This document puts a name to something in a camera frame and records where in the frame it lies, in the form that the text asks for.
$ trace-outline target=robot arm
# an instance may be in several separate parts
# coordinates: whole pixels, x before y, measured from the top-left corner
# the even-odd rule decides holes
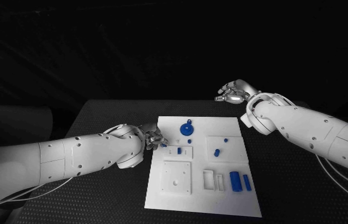
[[[262,93],[236,80],[219,90],[216,101],[248,101],[240,120],[265,135],[276,129],[289,142],[348,168],[348,123],[295,104],[279,94]]]
[[[82,176],[117,163],[120,169],[143,161],[143,152],[167,146],[157,124],[121,124],[105,133],[0,147],[0,200],[49,182]]]

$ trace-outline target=white platform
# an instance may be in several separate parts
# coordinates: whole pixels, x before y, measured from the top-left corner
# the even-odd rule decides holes
[[[184,136],[180,133],[180,126],[189,119],[193,121],[194,133]],[[160,116],[158,128],[171,146],[193,147],[193,155],[190,154],[193,158],[190,159],[190,155],[189,158],[183,156],[180,158],[168,157],[166,147],[160,147],[153,152],[145,208],[262,217],[237,119],[232,117]],[[219,139],[223,140],[225,138],[229,141],[220,143]],[[217,147],[222,148],[222,151],[219,157],[214,157],[214,148]],[[177,162],[183,162],[181,164],[191,163],[190,189],[187,188],[187,176],[180,174],[183,172],[181,167],[173,168],[176,169],[173,170],[174,177],[166,176],[164,162],[173,162],[171,164],[176,166],[180,165]],[[204,170],[213,171],[214,190],[204,190]],[[237,171],[240,174],[242,192],[232,191],[229,176],[232,171]],[[249,176],[252,191],[246,190],[245,174]],[[217,185],[216,175],[222,175],[219,180],[223,180],[223,191],[219,191],[222,188]]]

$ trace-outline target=black background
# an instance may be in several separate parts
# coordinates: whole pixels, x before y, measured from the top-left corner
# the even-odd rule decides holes
[[[0,0],[3,105],[209,99],[236,79],[348,120],[348,0]]]

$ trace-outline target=robotic hand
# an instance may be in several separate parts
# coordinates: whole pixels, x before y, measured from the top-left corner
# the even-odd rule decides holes
[[[156,123],[121,124],[104,133],[0,147],[0,204],[13,193],[107,169],[137,166],[143,152],[167,146]]]
[[[248,101],[240,118],[248,127],[265,135],[279,130],[289,142],[348,168],[347,122],[296,106],[276,93],[262,93],[243,80],[227,83],[219,93],[216,101]]]

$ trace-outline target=textured table surface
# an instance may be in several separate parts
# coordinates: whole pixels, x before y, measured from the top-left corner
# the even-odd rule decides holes
[[[308,107],[304,102],[295,104]],[[137,126],[156,122],[158,116],[240,117],[245,106],[213,100],[91,100],[66,137],[101,133],[122,123]],[[240,120],[239,126],[263,218],[144,209],[153,156],[145,151],[135,168],[121,170],[112,165],[29,200],[17,223],[348,222],[348,194],[327,176],[315,155],[289,143],[278,131],[265,136]],[[46,184],[32,197],[63,182]]]

